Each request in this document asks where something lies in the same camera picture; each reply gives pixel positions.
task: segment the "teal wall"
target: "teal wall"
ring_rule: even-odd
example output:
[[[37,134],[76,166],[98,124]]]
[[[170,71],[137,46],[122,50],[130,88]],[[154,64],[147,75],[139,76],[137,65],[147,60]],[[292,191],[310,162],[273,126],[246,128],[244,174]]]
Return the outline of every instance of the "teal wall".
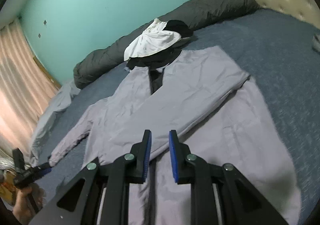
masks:
[[[72,79],[75,64],[92,50],[111,45],[185,1],[28,0],[21,12],[21,24],[44,67],[65,83]]]

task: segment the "folded sleeve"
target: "folded sleeve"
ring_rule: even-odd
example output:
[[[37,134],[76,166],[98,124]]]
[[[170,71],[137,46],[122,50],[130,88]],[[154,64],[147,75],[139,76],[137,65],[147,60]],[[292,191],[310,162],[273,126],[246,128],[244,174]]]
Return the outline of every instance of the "folded sleeve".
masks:
[[[49,158],[50,166],[55,166],[71,149],[85,138],[93,125],[93,117],[98,110],[97,104],[90,105],[81,116],[78,123],[67,133],[52,151]]]

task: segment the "mattress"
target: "mattress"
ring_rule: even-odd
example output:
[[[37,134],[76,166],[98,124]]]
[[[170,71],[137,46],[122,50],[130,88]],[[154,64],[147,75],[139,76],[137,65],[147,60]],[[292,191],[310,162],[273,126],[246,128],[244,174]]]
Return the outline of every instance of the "mattress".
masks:
[[[295,165],[302,197],[299,224],[303,224],[320,197],[317,164],[320,163],[320,55],[311,48],[316,31],[312,25],[289,15],[261,9],[198,30],[195,40],[186,46],[188,50],[198,50],[220,45],[256,79]],[[40,163],[47,161],[87,106],[114,92],[126,76],[123,67],[121,64],[103,75],[74,99],[54,127],[40,155]],[[101,81],[104,78],[113,83]],[[47,201],[54,196],[58,185],[68,182],[80,170],[84,149],[85,141],[82,141],[50,174],[39,180],[40,187],[47,192]]]

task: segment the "curtain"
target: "curtain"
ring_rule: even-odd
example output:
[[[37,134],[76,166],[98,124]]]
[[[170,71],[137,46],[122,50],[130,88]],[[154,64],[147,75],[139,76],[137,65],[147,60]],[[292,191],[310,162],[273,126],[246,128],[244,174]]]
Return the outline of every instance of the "curtain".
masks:
[[[56,92],[15,19],[0,30],[0,155],[18,147],[28,159],[32,131]]]

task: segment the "hand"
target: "hand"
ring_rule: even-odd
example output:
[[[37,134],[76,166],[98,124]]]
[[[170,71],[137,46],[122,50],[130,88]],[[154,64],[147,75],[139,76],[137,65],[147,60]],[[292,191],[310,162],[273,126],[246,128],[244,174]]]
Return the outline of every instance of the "hand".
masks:
[[[32,187],[27,187],[22,190],[18,190],[16,204],[13,207],[13,215],[22,224],[27,225],[33,218],[33,212],[28,206],[28,194],[32,192]],[[42,207],[43,190],[40,190],[38,199],[35,199],[36,204]]]

